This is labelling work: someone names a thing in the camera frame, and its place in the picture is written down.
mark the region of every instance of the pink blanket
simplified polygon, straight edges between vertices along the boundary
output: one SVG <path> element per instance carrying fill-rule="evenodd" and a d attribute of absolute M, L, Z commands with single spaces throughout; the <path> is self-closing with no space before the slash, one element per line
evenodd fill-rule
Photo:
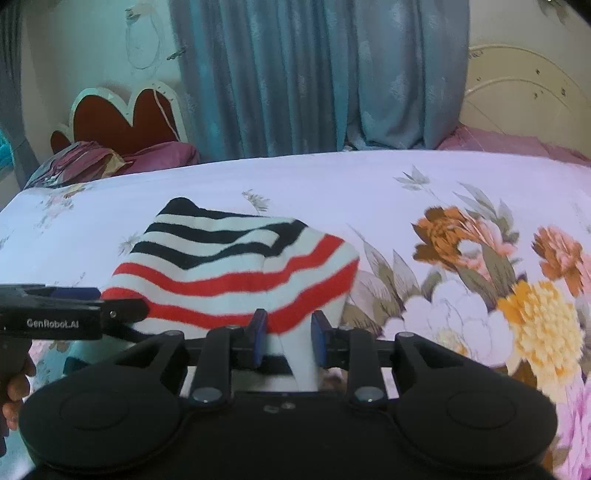
<path fill-rule="evenodd" d="M 591 166 L 591 159 L 583 154 L 569 148 L 542 143 L 536 137 L 518 137 L 516 135 L 487 132 L 462 124 L 437 149 L 530 155 L 532 157 L 552 158 L 565 163 Z"/>

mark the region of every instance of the bed sheet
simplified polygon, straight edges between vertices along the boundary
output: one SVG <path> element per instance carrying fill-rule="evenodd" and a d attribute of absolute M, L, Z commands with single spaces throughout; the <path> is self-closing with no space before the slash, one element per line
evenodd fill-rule
<path fill-rule="evenodd" d="M 372 151 L 29 189 L 0 213 L 0 282 L 103 287 L 179 196 L 206 209 L 297 218 L 350 242 L 361 263 L 344 322 L 385 338 L 414 331 L 540 389 L 559 417 L 546 467 L 559 478 L 589 480 L 587 167 L 516 155 Z M 34 388 L 60 376 L 73 348 L 35 344 Z M 396 396 L 388 371 L 385 378 Z M 11 480 L 30 460 L 18 433 L 8 440 L 0 477 Z"/>

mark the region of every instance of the black stripe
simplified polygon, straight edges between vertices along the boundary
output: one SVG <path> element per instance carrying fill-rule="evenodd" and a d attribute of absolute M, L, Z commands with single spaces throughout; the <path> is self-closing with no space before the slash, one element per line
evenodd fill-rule
<path fill-rule="evenodd" d="M 210 232 L 209 230 L 201 230 L 199 228 L 192 228 L 187 225 L 176 225 L 175 223 L 155 222 L 148 227 L 148 232 L 169 233 L 190 242 L 199 242 L 202 244 L 231 244 L 239 240 L 241 237 L 254 232 L 255 230 L 270 230 L 275 232 L 277 225 L 292 225 L 292 222 L 270 223 L 262 227 L 251 228 L 249 230 L 218 230 Z"/>
<path fill-rule="evenodd" d="M 298 240 L 305 228 L 306 224 L 299 220 L 295 220 L 292 223 L 278 223 L 272 225 L 272 228 L 269 228 L 269 230 L 272 230 L 279 235 L 279 238 L 270 247 L 259 242 L 237 244 L 225 248 L 215 255 L 209 255 L 208 257 L 185 254 L 175 249 L 165 247 L 164 245 L 146 241 L 141 241 L 135 244 L 132 253 L 153 255 L 171 262 L 183 270 L 189 270 L 203 264 L 215 262 L 222 258 L 235 255 L 259 254 L 263 255 L 265 258 L 278 257 L 286 247 L 289 247 Z"/>
<path fill-rule="evenodd" d="M 204 217 L 213 220 L 221 220 L 223 218 L 239 217 L 239 218 L 255 218 L 257 215 L 243 215 L 241 213 L 217 212 L 215 210 L 206 210 L 199 208 L 191 200 L 179 197 L 172 199 L 167 203 L 166 207 L 162 209 L 159 215 L 184 215 L 191 217 Z"/>

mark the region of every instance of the teal fabric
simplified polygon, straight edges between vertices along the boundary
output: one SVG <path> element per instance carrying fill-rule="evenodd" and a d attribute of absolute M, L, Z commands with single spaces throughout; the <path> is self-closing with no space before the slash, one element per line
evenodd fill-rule
<path fill-rule="evenodd" d="M 435 148 L 457 125 L 468 0 L 171 0 L 203 161 Z"/>

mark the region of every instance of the finger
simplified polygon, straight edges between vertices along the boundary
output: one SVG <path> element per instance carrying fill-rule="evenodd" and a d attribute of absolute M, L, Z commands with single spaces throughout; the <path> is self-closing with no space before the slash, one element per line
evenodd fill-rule
<path fill-rule="evenodd" d="M 6 426 L 14 432 L 18 430 L 18 420 L 7 420 Z"/>
<path fill-rule="evenodd" d="M 2 407 L 2 414 L 6 418 L 7 424 L 9 422 L 13 422 L 13 423 L 17 422 L 18 414 L 21 411 L 21 407 L 22 407 L 22 401 L 10 402 L 10 403 L 4 404 L 4 406 Z"/>
<path fill-rule="evenodd" d="M 22 400 L 31 392 L 29 379 L 22 374 L 13 377 L 8 384 L 8 398 L 12 401 Z"/>
<path fill-rule="evenodd" d="M 22 368 L 22 373 L 28 377 L 34 377 L 37 374 L 35 363 L 33 363 L 33 360 L 29 355 L 27 355 L 27 359 L 25 360 L 25 366 Z"/>

